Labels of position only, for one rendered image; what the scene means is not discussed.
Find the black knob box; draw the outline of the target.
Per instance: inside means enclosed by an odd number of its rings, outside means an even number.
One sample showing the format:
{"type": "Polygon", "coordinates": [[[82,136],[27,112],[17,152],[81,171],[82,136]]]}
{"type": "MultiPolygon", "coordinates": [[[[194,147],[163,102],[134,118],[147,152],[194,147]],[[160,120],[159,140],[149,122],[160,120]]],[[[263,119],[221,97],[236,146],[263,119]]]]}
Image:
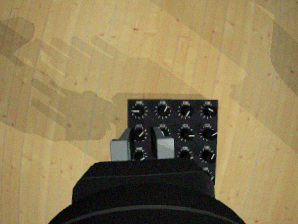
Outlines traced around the black knob box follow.
{"type": "Polygon", "coordinates": [[[174,157],[193,159],[215,186],[218,100],[128,99],[128,128],[135,132],[134,155],[130,160],[156,159],[150,127],[158,127],[164,136],[172,136],[174,157]]]}

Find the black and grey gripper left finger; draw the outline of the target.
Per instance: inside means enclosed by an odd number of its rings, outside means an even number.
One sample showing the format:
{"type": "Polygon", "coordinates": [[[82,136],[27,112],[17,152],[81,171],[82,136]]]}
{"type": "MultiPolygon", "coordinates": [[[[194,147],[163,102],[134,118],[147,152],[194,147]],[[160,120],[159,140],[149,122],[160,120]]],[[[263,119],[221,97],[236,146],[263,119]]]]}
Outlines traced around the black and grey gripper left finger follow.
{"type": "Polygon", "coordinates": [[[119,139],[110,141],[111,161],[129,161],[134,155],[134,128],[126,128],[119,139]]]}

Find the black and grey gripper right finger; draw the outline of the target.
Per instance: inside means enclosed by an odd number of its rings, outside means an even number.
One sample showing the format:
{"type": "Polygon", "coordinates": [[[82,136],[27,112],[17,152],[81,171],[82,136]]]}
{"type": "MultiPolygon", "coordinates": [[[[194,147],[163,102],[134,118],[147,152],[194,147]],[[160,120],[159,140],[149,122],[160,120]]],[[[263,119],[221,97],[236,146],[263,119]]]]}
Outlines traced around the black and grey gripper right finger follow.
{"type": "Polygon", "coordinates": [[[165,137],[158,127],[151,127],[151,148],[156,159],[174,158],[174,139],[165,137]]]}

